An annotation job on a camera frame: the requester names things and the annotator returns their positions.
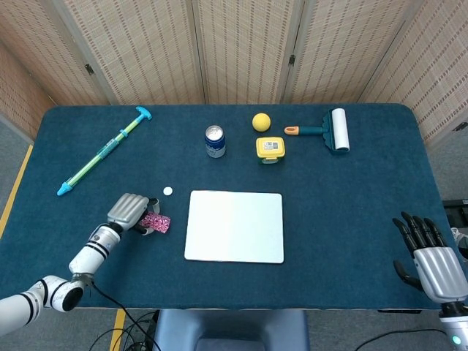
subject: tennis ball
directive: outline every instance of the tennis ball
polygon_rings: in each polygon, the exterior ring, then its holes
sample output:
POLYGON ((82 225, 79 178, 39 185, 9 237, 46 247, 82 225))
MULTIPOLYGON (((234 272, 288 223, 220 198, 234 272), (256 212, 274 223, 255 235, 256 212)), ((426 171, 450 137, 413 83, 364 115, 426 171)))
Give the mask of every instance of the tennis ball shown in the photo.
POLYGON ((270 117, 266 113, 257 113, 252 119, 252 126, 257 132, 264 132, 270 128, 270 117))

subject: can lid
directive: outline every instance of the can lid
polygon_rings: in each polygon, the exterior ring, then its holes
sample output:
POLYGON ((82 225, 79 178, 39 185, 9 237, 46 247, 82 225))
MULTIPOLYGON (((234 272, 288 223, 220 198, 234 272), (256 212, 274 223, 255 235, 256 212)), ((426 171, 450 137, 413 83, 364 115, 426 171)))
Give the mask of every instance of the can lid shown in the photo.
POLYGON ((205 132, 205 136, 212 141, 221 139, 223 134, 224 132, 220 126, 209 126, 205 132))

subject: soda can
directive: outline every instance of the soda can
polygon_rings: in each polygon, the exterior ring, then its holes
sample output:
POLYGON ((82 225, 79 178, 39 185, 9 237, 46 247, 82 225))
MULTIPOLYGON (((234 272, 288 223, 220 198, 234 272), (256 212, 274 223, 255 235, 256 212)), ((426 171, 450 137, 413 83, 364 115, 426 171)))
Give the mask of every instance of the soda can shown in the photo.
POLYGON ((226 152, 224 131, 220 126, 209 126, 205 132, 206 153, 217 159, 226 152))

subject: yellow container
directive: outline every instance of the yellow container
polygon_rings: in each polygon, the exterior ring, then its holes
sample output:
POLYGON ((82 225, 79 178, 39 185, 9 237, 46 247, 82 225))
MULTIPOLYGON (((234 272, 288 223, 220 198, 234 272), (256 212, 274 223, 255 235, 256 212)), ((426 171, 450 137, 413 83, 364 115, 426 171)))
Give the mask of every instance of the yellow container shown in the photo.
POLYGON ((259 137, 256 144, 257 156, 264 164, 277 163, 286 154, 282 137, 259 137))

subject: label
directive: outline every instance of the label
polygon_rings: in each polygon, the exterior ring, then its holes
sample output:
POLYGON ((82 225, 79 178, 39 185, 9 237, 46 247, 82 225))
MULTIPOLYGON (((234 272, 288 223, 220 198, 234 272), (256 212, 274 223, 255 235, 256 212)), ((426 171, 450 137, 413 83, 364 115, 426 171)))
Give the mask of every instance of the label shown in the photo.
POLYGON ((263 143, 263 149, 267 151, 278 150, 278 143, 276 141, 265 141, 263 143))
POLYGON ((221 156, 224 155, 226 152, 226 147, 223 146, 222 148, 212 148, 211 146, 206 146, 206 153, 210 156, 213 157, 214 159, 217 159, 221 156))

